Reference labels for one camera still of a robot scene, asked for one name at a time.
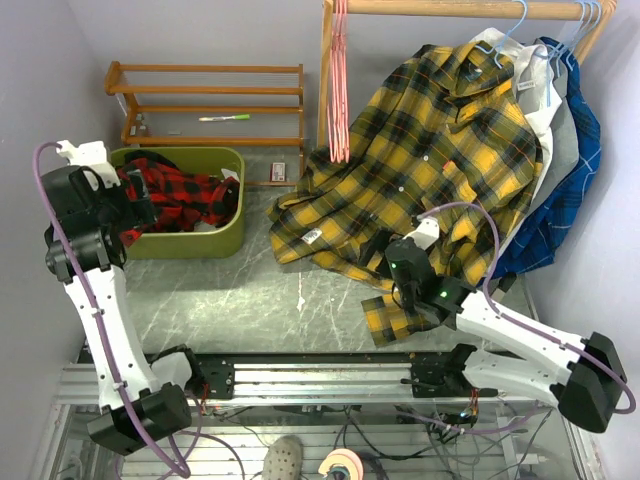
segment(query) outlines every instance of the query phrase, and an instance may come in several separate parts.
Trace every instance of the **pink hanger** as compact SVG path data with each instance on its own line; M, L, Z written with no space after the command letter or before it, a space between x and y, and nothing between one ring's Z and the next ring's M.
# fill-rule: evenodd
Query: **pink hanger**
M336 0L331 40L331 105L327 105L331 162L349 162L349 102L347 98L347 0Z

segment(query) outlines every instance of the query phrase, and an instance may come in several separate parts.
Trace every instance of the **green plastic bin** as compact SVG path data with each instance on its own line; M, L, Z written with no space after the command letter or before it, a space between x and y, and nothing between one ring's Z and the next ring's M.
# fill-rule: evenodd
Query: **green plastic bin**
M140 148L121 148L111 152L111 164L124 165L124 155ZM236 253L244 241L244 159L224 147L144 148L164 155L180 170L206 173L223 179L221 169L233 170L240 178L240 196L235 217L212 232L145 233L127 249L129 258L226 258Z

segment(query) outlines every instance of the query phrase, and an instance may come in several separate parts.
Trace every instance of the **shirt pocket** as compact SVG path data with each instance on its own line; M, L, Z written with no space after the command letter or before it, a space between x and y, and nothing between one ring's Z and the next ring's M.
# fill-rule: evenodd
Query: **shirt pocket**
M477 200L477 193L454 160L445 160L442 167L436 163L434 167L441 171L423 192L421 201L425 210L452 202L474 203ZM475 210L469 210L462 206L436 214L440 230L445 234L445 243L455 243L464 238L475 241L479 219Z

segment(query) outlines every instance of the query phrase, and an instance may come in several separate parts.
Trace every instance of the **white wall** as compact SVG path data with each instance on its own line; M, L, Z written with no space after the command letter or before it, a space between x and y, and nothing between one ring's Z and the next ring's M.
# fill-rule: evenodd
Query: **white wall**
M31 175L44 141L113 138L113 99L64 0L0 13L0 477L27 477L62 366L82 326L45 267L48 222ZM48 153L45 168L61 165Z
M640 395L640 5L618 11L583 68L602 126L602 163L555 265L528 275L542 319L610 336ZM621 400L620 405L627 405ZM611 480L638 477L640 413L615 416L597 437Z
M100 65L196 63L304 64L306 136L315 138L321 0L68 0ZM349 105L353 117L384 78L425 43L464 43L515 21L350 15ZM516 37L557 37L562 22L527 21Z

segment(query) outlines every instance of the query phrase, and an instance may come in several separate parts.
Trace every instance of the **plaid shirt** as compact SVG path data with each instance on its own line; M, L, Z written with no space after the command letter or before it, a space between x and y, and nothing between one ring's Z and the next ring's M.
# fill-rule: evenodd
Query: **plaid shirt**
M558 42L542 38L555 47ZM573 55L562 56L570 64L567 102L578 134L578 165L567 175L547 200L522 224L513 242L498 262L495 277L509 272L524 273L553 263L555 252L573 225L584 196L600 166L600 124L580 92L580 67Z
M127 172L140 170L158 217L155 225L123 232L120 239L126 246L143 232L191 232L200 221L222 227L238 209L240 184L234 178L220 181L209 175L185 173L161 160L139 157L118 170L131 200L137 198Z
M501 57L500 69L474 47L426 45L400 65L351 126L349 163L332 164L327 148L311 154L296 191L268 212L278 262L312 255L325 269L390 290L376 272L381 255L358 265L378 229L407 234L413 216L455 201L482 205L503 238L523 218L542 170L540 145L513 95L513 64ZM477 283L494 251L489 225L464 208L437 218L431 264ZM376 344L424 328L390 295L363 306Z

